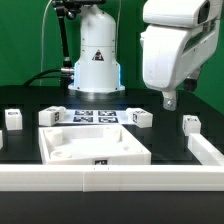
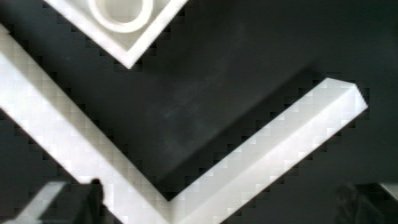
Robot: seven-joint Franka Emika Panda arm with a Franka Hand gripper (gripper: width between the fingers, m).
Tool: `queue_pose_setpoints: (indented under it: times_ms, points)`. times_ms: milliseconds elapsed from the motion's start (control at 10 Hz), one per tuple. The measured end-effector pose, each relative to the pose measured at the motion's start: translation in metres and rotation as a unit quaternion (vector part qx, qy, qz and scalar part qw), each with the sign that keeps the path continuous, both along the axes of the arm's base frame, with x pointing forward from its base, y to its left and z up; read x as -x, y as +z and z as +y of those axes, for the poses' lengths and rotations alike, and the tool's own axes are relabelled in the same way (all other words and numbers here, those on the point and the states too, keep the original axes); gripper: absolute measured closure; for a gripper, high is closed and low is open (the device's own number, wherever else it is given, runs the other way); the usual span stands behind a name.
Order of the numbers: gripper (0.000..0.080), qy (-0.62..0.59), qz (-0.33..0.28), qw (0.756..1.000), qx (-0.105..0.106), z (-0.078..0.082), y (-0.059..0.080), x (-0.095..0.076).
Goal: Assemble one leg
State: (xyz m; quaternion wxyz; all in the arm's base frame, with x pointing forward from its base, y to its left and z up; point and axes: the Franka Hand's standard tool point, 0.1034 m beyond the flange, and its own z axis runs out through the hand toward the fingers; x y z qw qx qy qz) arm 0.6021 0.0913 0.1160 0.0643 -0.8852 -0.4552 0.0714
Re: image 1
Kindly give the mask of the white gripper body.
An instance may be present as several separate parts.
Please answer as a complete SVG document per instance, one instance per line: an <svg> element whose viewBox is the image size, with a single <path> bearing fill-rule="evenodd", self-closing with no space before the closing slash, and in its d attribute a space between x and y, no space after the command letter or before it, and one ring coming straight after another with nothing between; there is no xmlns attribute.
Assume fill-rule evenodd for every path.
<svg viewBox="0 0 224 224"><path fill-rule="evenodd" d="M195 29L149 25L143 43L145 85L158 91L174 90L214 54L219 27L219 21L210 32L202 25Z"/></svg>

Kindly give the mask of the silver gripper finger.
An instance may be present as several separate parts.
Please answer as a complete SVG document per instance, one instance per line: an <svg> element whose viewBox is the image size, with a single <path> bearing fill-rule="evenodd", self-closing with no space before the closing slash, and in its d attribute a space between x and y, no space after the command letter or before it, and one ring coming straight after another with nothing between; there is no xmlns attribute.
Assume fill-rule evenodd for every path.
<svg viewBox="0 0 224 224"><path fill-rule="evenodd" d="M184 80L184 90L194 92L197 88L197 81L201 74L201 68L196 69L191 75Z"/></svg>
<svg viewBox="0 0 224 224"><path fill-rule="evenodd" d="M170 92L163 92L163 107L166 110L174 111L177 106L177 92L175 90Z"/></svg>

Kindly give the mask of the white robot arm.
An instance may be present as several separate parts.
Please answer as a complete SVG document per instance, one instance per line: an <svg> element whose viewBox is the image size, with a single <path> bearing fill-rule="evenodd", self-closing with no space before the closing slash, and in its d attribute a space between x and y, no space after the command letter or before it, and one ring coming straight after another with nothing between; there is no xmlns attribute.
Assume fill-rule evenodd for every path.
<svg viewBox="0 0 224 224"><path fill-rule="evenodd" d="M148 0L143 7L142 76L145 85L163 94L173 111L176 88L196 88L201 66L214 54L223 0ZM116 23L95 5L81 8L81 50L69 88L89 99L122 91L115 56Z"/></svg>

